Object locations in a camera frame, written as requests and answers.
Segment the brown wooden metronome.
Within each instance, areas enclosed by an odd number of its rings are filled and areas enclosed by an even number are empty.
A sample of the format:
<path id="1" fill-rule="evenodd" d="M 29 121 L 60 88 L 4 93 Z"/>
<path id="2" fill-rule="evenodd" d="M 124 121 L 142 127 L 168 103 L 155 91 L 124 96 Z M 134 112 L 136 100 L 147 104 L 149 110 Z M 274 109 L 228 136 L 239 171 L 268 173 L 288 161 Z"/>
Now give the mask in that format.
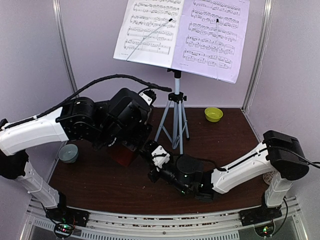
<path id="1" fill-rule="evenodd" d="M 121 144 L 109 147 L 107 153 L 113 161 L 124 167 L 128 167 L 138 156 L 135 151 Z"/>

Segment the white perforated music stand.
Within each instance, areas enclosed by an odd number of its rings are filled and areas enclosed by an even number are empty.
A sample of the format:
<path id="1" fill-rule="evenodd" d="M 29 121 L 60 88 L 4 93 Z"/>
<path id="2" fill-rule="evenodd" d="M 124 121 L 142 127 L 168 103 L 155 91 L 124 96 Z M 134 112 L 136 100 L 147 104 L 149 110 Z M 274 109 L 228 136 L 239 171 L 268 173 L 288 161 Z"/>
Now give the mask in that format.
<path id="1" fill-rule="evenodd" d="M 166 26 L 168 23 L 172 22 L 173 19 L 170 18 L 165 23 L 162 23 L 158 28 L 152 30 L 147 36 L 142 37 L 142 40 L 135 46 L 133 51 L 127 57 L 126 61 L 128 62 L 132 54 L 142 45 L 143 41 L 149 38 L 153 33 L 160 30 L 162 27 Z M 154 141 L 158 141 L 161 131 L 163 131 L 172 144 L 172 149 L 177 149 L 179 147 L 179 153 L 182 155 L 184 153 L 183 147 L 183 135 L 185 132 L 186 140 L 190 140 L 188 121 L 186 116 L 186 111 L 184 107 L 184 101 L 187 100 L 187 96 L 183 92 L 180 92 L 180 79 L 182 72 L 180 70 L 168 68 L 167 72 L 174 73 L 174 92 L 168 94 L 168 101 L 165 106 L 160 124 L 158 126 Z M 173 131 L 172 137 L 168 133 L 164 123 L 169 112 L 169 108 L 173 103 Z"/>

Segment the sheet music page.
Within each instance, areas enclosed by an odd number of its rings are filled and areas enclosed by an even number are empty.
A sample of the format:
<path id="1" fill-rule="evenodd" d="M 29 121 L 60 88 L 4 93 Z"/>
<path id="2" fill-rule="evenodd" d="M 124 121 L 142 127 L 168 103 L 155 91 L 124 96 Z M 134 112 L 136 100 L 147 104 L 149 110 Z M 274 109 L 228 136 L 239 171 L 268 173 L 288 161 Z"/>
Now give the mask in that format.
<path id="1" fill-rule="evenodd" d="M 129 0 L 113 58 L 171 67 L 183 6 L 183 0 Z"/>

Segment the lavender bottom paper sheet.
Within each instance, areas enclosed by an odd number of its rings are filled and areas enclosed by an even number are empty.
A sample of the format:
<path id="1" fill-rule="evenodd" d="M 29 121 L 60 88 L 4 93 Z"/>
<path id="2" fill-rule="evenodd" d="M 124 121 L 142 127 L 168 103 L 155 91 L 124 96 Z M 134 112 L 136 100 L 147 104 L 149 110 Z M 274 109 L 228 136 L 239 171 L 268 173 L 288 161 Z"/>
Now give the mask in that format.
<path id="1" fill-rule="evenodd" d="M 236 83 L 249 10 L 248 0 L 186 0 L 171 67 Z"/>

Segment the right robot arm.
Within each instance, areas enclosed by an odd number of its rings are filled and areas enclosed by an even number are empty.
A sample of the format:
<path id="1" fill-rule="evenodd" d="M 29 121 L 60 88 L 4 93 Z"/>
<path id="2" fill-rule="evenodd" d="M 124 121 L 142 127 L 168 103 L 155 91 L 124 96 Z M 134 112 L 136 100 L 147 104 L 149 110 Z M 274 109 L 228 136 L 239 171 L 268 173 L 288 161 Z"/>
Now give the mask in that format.
<path id="1" fill-rule="evenodd" d="M 274 130 L 265 132 L 263 141 L 247 154 L 209 171 L 204 170 L 205 159 L 188 154 L 174 157 L 154 140 L 145 144 L 141 156 L 150 165 L 151 182 L 162 179 L 182 195 L 192 194 L 204 201 L 212 201 L 216 195 L 226 194 L 257 176 L 275 171 L 270 187 L 262 195 L 262 206 L 256 210 L 261 221 L 276 212 L 293 182 L 303 178 L 310 166 L 320 167 L 318 162 L 305 158 L 296 137 Z"/>

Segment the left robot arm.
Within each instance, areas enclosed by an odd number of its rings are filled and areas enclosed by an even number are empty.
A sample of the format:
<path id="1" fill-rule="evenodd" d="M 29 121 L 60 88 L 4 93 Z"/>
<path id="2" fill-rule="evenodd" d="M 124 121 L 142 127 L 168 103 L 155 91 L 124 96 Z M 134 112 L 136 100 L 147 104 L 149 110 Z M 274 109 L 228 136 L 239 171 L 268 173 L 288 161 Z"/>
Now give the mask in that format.
<path id="1" fill-rule="evenodd" d="M 29 161 L 27 149 L 53 142 L 86 140 L 95 150 L 120 145 L 137 152 L 149 137 L 148 120 L 155 90 L 169 87 L 144 82 L 139 92 L 120 89 L 111 99 L 95 102 L 79 92 L 43 113 L 13 123 L 0 122 L 0 174 L 21 182 L 27 192 L 61 222 L 72 218 L 66 196 L 50 187 Z"/>

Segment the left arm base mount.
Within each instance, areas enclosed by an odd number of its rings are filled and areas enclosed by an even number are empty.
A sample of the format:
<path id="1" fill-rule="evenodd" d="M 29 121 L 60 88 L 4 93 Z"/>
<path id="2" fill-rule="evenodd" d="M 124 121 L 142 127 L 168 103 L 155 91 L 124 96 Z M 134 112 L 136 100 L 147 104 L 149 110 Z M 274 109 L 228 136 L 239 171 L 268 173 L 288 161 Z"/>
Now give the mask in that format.
<path id="1" fill-rule="evenodd" d="M 90 213 L 85 210 L 66 207 L 62 208 L 45 208 L 46 217 L 53 221 L 53 223 L 64 223 L 76 227 L 86 227 L 89 220 Z"/>

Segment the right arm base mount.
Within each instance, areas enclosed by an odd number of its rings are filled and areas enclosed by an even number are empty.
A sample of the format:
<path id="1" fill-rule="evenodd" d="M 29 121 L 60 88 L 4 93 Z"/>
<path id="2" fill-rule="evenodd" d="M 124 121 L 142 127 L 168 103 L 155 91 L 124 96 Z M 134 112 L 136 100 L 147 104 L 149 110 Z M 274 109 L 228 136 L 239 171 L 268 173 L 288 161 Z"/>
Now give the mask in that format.
<path id="1" fill-rule="evenodd" d="M 242 226 L 256 225 L 259 223 L 271 221 L 282 216 L 282 211 L 278 208 L 251 208 L 241 210 L 239 217 Z"/>

